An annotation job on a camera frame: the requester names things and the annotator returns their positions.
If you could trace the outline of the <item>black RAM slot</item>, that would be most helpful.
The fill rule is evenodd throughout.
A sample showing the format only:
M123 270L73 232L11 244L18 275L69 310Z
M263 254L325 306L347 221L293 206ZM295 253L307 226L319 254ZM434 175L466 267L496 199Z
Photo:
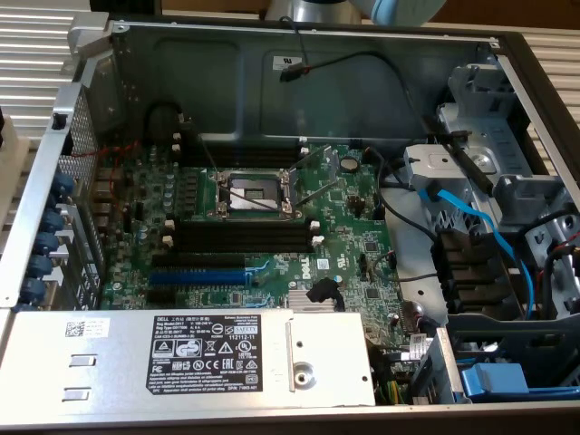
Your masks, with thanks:
M172 250L187 253L312 253L311 239L305 235L177 234L169 236Z
M309 236L309 221L176 221L172 233L280 233Z
M252 136L243 137L236 134L214 134L214 133L187 133L187 132L174 132L170 136L170 141L172 143L181 142L183 144L190 142L201 142L203 141L208 147L211 144L217 146L240 146L240 147L260 147L269 148L276 150L285 149L297 149L298 152L303 147L309 147L310 143L308 140L303 141L297 137L285 137L285 136Z
M214 163L218 168L258 168L289 169L300 160L301 147L207 144ZM180 154L171 157L181 167L209 168L212 166L202 145L181 148Z

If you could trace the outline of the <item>socket locking lever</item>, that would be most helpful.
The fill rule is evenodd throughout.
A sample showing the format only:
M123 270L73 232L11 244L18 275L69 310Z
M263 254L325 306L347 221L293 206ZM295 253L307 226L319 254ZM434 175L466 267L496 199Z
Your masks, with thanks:
M335 179L334 181L329 181L327 184L323 185L322 187L320 187L318 190L314 191L311 194L306 195L305 197L299 199L295 205L297 207L300 207L316 198L321 197L326 191L328 191L330 188L334 187L338 182L338 179Z

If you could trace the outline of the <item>CPU socket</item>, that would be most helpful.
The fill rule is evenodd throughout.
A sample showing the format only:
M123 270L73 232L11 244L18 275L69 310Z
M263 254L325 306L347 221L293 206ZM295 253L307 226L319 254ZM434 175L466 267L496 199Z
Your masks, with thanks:
M215 214L231 221L292 221L301 217L293 204L287 169L223 169L209 179L216 187Z

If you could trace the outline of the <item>green motherboard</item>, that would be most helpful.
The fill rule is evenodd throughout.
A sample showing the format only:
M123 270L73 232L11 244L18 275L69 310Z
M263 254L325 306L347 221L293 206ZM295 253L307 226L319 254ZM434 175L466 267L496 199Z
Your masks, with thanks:
M103 310L153 309L289 309L288 292L304 289L325 277L339 285L343 305L334 313L357 313L362 318L373 373L393 378L409 349L403 326L402 299L396 271L397 255L385 223L385 207L377 189L376 158L346 145L329 145L359 160L356 173L339 172L337 184L295 208L309 221L312 253L217 253L245 257L244 285L150 285L152 272L211 270L152 268L156 254L172 250L169 236L178 221L231 221L215 214L216 187L209 177L218 168L181 167L169 150L152 146L133 159L109 159L97 178L94 207L105 250L106 273L99 306ZM329 166L316 158L298 170L297 196L303 198L328 182ZM147 304L152 286L172 286L172 307Z

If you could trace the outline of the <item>metal socket cover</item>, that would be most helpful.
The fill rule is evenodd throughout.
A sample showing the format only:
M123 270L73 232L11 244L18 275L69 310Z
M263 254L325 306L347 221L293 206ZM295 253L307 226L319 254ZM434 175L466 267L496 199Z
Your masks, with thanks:
M323 163L326 163L329 166L328 182L338 179L337 174L339 172L340 162L338 152L336 150L334 150L331 146L327 145L316 151L308 153L303 158L298 160L296 164L291 166L288 170L289 199L290 203L294 208L297 208L295 203L300 199L297 196L297 187L296 187L296 183L298 181L298 170L304 167L307 163L311 163L316 158L319 157L322 158Z

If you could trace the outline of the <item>silver chipset heatsink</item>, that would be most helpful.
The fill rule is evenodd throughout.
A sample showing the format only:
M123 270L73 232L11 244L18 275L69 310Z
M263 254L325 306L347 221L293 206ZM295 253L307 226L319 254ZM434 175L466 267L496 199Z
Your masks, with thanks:
M295 289L288 292L288 308L295 313L333 313L334 300L326 299L322 303L312 302L307 296L304 289Z

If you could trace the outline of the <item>long black expansion slot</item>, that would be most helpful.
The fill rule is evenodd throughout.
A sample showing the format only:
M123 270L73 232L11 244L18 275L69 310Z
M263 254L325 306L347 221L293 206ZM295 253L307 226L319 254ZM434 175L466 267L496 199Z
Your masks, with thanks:
M156 254L151 259L152 268L177 269L244 269L245 257L239 254Z

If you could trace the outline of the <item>blue expansion slot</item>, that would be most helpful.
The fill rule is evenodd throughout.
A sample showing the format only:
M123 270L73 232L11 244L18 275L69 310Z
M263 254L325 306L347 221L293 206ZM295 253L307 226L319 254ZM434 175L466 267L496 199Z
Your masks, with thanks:
M248 273L234 270L184 270L152 272L150 285L244 285Z

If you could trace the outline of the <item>open PC case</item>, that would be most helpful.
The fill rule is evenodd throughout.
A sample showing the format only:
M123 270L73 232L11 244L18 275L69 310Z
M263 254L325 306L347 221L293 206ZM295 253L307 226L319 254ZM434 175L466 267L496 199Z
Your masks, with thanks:
M0 218L0 362L18 314L131 311L99 306L105 250L94 207L108 160L163 150L174 132L297 137L373 155L385 223L397 255L409 349L393 378L371 370L371 406L200 412L48 413L0 417L2 432L201 435L580 435L580 376L569 386L531 387L507 401L473 402L455 356L449 314L431 249L435 236L402 179L403 152L429 138L452 71L499 65L530 119L534 162L565 181L580 203L580 130L529 48L516 34L445 33L284 22L111 16L111 49L77 61L53 98L23 172L10 163L10 212ZM68 197L53 176L72 176ZM41 303L20 291L46 208L60 208L53 271Z

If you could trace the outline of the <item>short black expansion slot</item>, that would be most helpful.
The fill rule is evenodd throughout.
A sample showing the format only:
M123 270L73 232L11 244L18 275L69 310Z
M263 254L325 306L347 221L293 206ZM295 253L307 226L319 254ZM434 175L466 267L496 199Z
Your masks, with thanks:
M172 286L152 286L145 295L148 305L172 307L177 301L177 290Z

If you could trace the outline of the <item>black plastic strut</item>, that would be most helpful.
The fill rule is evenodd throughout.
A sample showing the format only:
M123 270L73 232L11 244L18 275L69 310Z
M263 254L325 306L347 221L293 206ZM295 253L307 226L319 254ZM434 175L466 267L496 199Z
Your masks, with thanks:
M423 121L428 130L428 136L436 140L449 153L469 180L471 180L482 192L491 197L493 183L481 171L471 157L461 148L461 144L467 141L471 132L468 130L445 132L432 118L425 116Z

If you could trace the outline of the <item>silver disk bay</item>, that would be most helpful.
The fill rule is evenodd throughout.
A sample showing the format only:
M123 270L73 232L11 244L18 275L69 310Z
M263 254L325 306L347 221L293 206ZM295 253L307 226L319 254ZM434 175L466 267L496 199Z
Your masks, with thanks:
M482 192L433 138L403 152L402 179L427 229L493 236L523 318L547 321L580 312L580 203L558 174L534 162L531 124L499 65L466 64L448 79L435 111L445 132L470 131L461 148L493 183Z

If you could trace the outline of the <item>silver power supply unit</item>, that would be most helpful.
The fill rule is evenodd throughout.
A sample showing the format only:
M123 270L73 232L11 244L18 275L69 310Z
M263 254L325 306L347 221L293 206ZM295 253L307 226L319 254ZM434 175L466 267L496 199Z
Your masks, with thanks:
M18 314L0 362L0 417L373 403L358 314Z

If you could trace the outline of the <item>blue card retention tab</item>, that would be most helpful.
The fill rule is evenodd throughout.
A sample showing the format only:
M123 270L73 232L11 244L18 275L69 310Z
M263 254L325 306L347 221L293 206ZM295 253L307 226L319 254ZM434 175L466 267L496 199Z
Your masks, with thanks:
M55 234L41 231L35 236L33 251L37 255L48 256L51 252L57 251L59 245L59 238Z
M47 256L41 255L31 255L28 266L26 269L26 275L34 278L43 278L48 276L53 271L53 262Z
M51 192L57 197L68 197L72 195L75 189L75 180L72 176L57 172L53 176Z
M46 208L43 211L40 230L47 233L55 233L64 229L65 219L60 208Z
M46 288L42 280L25 278L20 291L21 299L28 304L41 303L46 294Z

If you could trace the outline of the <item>dark plastic drive caddy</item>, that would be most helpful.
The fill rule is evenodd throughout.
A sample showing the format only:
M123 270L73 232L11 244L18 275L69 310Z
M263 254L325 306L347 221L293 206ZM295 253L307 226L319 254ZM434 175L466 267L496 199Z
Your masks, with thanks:
M549 321L457 314L446 329L462 363L518 363L531 387L569 386L580 376L580 314Z

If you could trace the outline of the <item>blue plastic latch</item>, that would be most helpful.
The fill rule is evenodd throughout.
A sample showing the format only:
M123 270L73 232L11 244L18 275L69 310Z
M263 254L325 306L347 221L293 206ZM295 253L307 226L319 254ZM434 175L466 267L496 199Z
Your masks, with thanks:
M507 401L529 394L519 363L476 363L462 371L460 378L466 396L473 402Z

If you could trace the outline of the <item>aluminium corner bracket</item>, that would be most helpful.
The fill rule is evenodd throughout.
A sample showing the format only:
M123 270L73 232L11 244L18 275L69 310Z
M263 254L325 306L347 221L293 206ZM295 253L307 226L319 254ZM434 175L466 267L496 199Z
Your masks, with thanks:
M72 20L67 42L77 61L107 53L111 49L110 16L105 12L79 12Z

